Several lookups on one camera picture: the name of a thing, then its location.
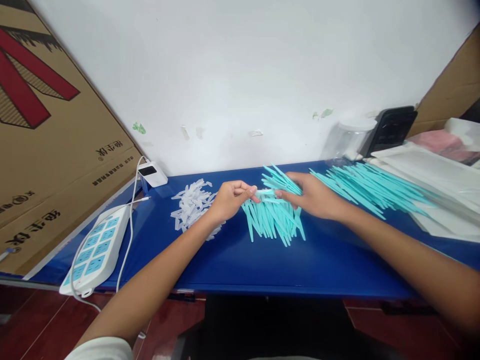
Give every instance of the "white sleeve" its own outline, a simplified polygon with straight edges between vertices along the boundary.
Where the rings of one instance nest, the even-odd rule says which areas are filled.
[[[73,350],[65,360],[133,360],[128,342],[119,337],[99,337]]]

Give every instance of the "white wall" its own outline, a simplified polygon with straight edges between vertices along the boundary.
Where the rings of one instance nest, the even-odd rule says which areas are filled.
[[[473,0],[31,3],[168,175],[318,160],[335,120],[418,103],[479,20]]]

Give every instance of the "floor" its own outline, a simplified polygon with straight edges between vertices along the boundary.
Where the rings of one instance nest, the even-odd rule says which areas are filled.
[[[101,308],[109,294],[89,299]],[[465,340],[436,315],[385,315],[377,301],[346,299],[353,325],[392,345],[407,359],[458,359]],[[204,317],[205,300],[167,300],[145,325],[145,340],[138,339],[135,360],[169,359],[176,338]],[[0,314],[12,314],[0,325],[0,354],[8,360],[62,360],[97,315],[75,299],[55,291],[0,285]]]

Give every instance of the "clear plastic jar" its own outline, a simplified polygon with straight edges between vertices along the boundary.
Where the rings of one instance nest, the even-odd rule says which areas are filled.
[[[356,160],[359,150],[376,125],[377,122],[370,118],[341,120],[337,123],[325,145],[330,153],[327,163],[342,166]]]

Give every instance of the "power strip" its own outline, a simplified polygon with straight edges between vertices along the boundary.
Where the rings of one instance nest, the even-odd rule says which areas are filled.
[[[73,266],[73,288],[82,298],[90,296],[114,271],[129,217],[130,207],[124,205],[98,216]],[[71,271],[60,286],[60,294],[73,295]]]

